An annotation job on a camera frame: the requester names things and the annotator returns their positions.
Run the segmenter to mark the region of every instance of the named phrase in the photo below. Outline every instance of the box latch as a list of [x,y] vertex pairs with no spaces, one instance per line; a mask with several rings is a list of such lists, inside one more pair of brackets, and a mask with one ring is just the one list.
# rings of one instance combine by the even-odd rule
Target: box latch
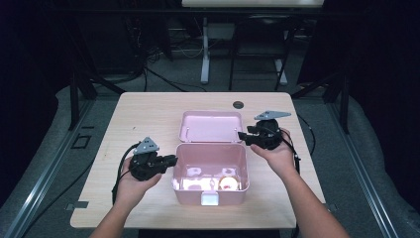
[[214,190],[201,193],[201,205],[219,205],[219,193]]

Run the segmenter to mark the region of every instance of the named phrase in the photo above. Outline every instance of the person's right hand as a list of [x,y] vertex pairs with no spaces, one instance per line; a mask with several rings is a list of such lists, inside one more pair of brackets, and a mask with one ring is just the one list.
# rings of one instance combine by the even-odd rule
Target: person's right hand
[[[281,129],[282,137],[290,143],[290,133]],[[263,157],[271,167],[271,169],[281,178],[288,173],[296,173],[293,161],[293,153],[290,148],[281,142],[274,150],[265,150],[257,145],[251,145],[251,149],[259,156]]]

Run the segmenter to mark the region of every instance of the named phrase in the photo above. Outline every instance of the person's right arm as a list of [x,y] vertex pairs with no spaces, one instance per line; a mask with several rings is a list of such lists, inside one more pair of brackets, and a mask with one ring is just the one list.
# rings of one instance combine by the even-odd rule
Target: person's right arm
[[327,210],[296,171],[291,150],[281,143],[272,151],[251,145],[251,149],[266,159],[283,181],[303,237],[349,237],[344,227]]

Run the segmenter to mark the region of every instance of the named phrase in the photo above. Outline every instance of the hand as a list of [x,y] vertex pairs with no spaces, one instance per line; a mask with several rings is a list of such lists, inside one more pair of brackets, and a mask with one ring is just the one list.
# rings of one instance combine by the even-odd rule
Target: hand
[[121,172],[123,176],[118,185],[117,198],[114,204],[114,206],[119,206],[127,212],[130,212],[142,200],[146,191],[156,185],[161,178],[161,174],[157,174],[149,180],[138,181],[128,172],[131,159],[132,157],[124,162]]
[[[281,129],[282,137],[290,143],[290,133],[287,130]],[[251,149],[259,156],[263,157],[271,167],[271,169],[281,178],[288,173],[296,173],[293,162],[293,153],[290,148],[284,143],[280,143],[274,150],[265,150],[257,145],[251,145]]]

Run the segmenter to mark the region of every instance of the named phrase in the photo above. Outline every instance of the forearm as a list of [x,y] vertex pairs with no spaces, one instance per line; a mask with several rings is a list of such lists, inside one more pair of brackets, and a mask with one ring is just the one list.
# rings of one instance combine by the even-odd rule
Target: forearm
[[349,236],[298,173],[290,172],[281,179],[286,186],[303,237]]
[[129,214],[130,210],[112,207],[90,237],[121,237]]

